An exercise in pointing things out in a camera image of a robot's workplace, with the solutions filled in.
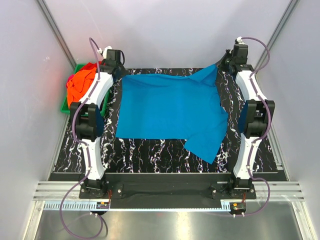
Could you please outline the blue t shirt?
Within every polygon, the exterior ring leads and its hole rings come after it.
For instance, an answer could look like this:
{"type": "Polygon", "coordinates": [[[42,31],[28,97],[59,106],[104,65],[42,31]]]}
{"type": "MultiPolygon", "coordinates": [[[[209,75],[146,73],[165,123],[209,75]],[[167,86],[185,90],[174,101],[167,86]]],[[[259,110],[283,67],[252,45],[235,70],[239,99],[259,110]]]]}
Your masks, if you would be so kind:
{"type": "Polygon", "coordinates": [[[228,126],[217,74],[213,64],[189,76],[126,75],[116,137],[185,140],[186,150],[212,164],[228,126]]]}

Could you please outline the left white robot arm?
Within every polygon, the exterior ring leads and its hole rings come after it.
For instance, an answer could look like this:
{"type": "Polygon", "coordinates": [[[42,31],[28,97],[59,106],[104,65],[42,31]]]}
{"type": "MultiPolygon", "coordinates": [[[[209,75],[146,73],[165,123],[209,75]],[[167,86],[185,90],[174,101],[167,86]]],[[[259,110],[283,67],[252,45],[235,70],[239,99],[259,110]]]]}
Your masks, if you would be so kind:
{"type": "Polygon", "coordinates": [[[85,174],[81,190],[103,198],[108,193],[105,169],[102,165],[100,141],[104,132],[104,117],[100,105],[106,102],[105,95],[125,73],[125,55],[122,50],[110,46],[99,49],[103,60],[97,65],[93,82],[84,96],[70,105],[71,128],[74,140],[82,148],[85,174]]]}

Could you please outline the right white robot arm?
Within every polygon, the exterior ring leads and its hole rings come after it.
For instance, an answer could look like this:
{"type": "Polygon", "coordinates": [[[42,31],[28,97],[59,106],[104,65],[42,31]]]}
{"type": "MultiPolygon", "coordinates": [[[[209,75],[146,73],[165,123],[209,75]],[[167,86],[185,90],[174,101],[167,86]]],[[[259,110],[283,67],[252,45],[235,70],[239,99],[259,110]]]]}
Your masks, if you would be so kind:
{"type": "Polygon", "coordinates": [[[226,186],[228,195],[235,199],[254,190],[254,161],[260,143],[270,130],[275,110],[275,102],[262,93],[253,67],[247,64],[248,53],[248,45],[236,40],[233,49],[227,49],[219,63],[221,70],[232,75],[244,98],[238,120],[241,136],[239,154],[226,186]]]}

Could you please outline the red t shirt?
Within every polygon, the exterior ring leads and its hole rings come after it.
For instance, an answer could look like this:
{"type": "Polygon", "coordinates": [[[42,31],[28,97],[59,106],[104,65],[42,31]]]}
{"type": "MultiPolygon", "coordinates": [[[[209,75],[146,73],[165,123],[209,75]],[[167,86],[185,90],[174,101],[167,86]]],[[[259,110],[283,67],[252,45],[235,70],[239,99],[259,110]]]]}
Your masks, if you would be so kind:
{"type": "Polygon", "coordinates": [[[100,70],[101,70],[101,67],[100,66],[98,67],[97,63],[89,62],[85,64],[79,71],[89,74],[89,73],[97,73],[100,70]]]}

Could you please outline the orange t shirt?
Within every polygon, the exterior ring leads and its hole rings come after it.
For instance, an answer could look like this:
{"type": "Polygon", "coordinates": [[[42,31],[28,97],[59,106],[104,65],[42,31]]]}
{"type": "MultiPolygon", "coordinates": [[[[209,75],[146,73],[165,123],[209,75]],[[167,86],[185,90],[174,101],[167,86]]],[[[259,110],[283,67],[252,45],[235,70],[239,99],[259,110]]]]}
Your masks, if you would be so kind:
{"type": "Polygon", "coordinates": [[[94,81],[96,70],[96,67],[91,69],[82,69],[75,73],[70,80],[68,80],[66,84],[66,98],[69,108],[72,102],[79,102],[79,100],[87,93],[94,81]]]}

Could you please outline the pink t shirt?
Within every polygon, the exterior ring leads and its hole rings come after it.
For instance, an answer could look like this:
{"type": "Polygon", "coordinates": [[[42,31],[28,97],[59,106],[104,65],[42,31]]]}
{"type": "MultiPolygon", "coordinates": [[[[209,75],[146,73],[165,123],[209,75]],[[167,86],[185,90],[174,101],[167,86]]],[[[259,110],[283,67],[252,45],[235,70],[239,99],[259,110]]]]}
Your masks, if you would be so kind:
{"type": "Polygon", "coordinates": [[[66,87],[66,88],[68,87],[68,82],[69,82],[73,77],[74,77],[74,74],[71,74],[71,75],[68,77],[68,79],[67,79],[67,81],[66,81],[66,84],[65,84],[65,87],[66,87]]]}

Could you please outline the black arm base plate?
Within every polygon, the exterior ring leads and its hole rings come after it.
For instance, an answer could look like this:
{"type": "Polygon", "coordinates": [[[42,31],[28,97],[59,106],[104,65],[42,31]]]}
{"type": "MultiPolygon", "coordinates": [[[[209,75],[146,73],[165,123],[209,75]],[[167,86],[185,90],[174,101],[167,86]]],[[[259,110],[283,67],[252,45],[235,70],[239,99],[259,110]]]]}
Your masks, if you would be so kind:
{"type": "Polygon", "coordinates": [[[101,180],[85,180],[79,191],[81,199],[141,195],[195,195],[218,200],[257,198],[253,182],[235,179],[232,173],[106,173],[101,180]]]}

